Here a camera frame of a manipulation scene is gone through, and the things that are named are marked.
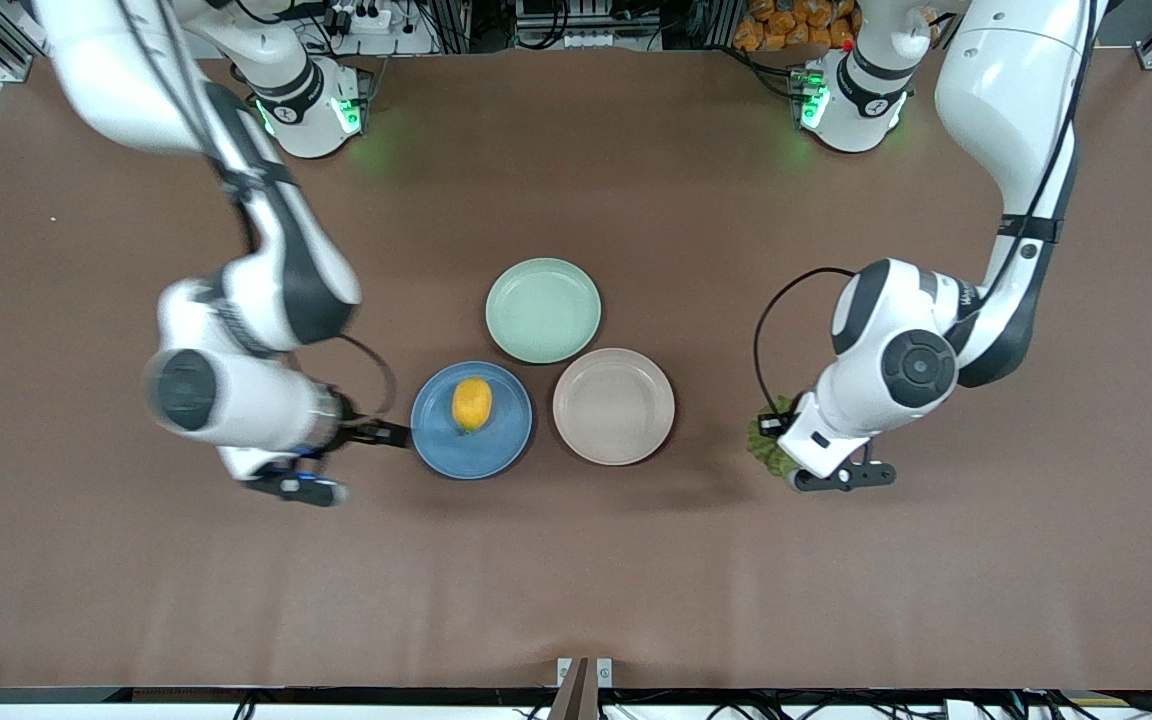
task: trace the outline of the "robotic arm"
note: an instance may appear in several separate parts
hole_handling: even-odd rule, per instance
[[[865,10],[869,29],[876,13]],[[806,473],[847,487],[844,463],[870,438],[931,414],[955,384],[998,381],[1024,359],[1074,181],[1073,112],[1104,13],[1104,0],[970,6],[935,106],[1002,192],[986,276],[977,286],[884,259],[851,278],[831,327],[838,359],[790,418],[763,422]]]
[[[285,23],[248,17],[236,0],[164,0],[175,32],[211,41],[243,73],[266,131],[298,158],[320,158],[361,132],[361,76],[328,58],[310,58]],[[38,0],[52,61],[70,103],[97,131],[156,152],[204,152],[156,81],[128,20],[156,53],[170,47],[152,0]],[[287,0],[243,0],[256,17],[274,17]]]
[[[250,236],[250,253],[162,294],[160,351],[147,365],[157,420],[218,446],[248,487],[312,505],[343,502],[346,488],[302,473],[297,461],[350,441],[402,446],[406,429],[361,418],[348,397],[281,359],[349,323],[362,297],[348,263],[262,124],[188,60],[168,6],[40,0],[37,10],[79,115],[124,145],[204,154]]]

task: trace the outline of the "tabletop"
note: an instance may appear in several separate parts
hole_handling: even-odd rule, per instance
[[[243,491],[151,420],[156,297],[241,252],[238,226],[203,160],[97,136],[38,65],[0,100],[0,685],[530,685],[604,655],[627,687],[1152,687],[1152,73],[1130,51],[1097,51],[1018,372],[878,438],[890,487],[797,495],[745,452],[751,332],[788,279],[884,256],[983,275],[1001,200],[937,122],[939,65],[841,156],[718,54],[393,60],[367,136],[291,161],[364,287],[351,333],[396,370],[392,419],[478,359],[538,423],[484,482],[348,448],[332,510]],[[490,285],[538,256],[594,279],[590,348],[669,377],[652,458],[567,450],[563,364],[490,341]],[[773,392],[829,363],[840,287],[772,316]],[[343,343],[301,363],[380,396]]]

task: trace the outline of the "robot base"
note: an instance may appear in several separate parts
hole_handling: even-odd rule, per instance
[[[325,89],[301,122],[280,122],[276,113],[262,108],[266,131],[297,158],[329,156],[367,126],[371,73],[359,73],[328,58],[314,58],[314,63],[323,70]]]
[[[861,111],[847,100],[838,90],[838,63],[847,56],[842,50],[832,50],[818,60],[812,60],[806,65],[811,73],[823,73],[824,85],[829,99],[819,104],[817,118],[801,118],[799,122],[805,131],[812,132],[832,149],[842,152],[864,152],[873,150],[882,142],[893,127],[900,122],[900,109],[905,104],[908,94],[901,94],[900,100],[892,103],[881,115],[877,118],[864,118]]]

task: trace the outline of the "lemon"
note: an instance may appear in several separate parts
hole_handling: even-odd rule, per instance
[[[483,378],[465,378],[452,393],[452,418],[467,433],[472,433],[492,416],[492,386]]]

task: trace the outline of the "plate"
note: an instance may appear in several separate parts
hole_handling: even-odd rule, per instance
[[[452,418],[456,384],[483,378],[492,388],[492,414],[467,433]],[[509,370],[480,359],[439,370],[412,404],[412,445],[426,465],[457,480],[479,480],[505,470],[531,438],[531,397]]]
[[[500,350],[544,365],[568,359],[593,340],[602,301],[585,270],[558,258],[535,258],[497,279],[486,314]]]
[[[673,427],[673,388],[662,370],[632,350],[582,355],[558,378],[554,424],[577,455],[628,465],[652,455]]]

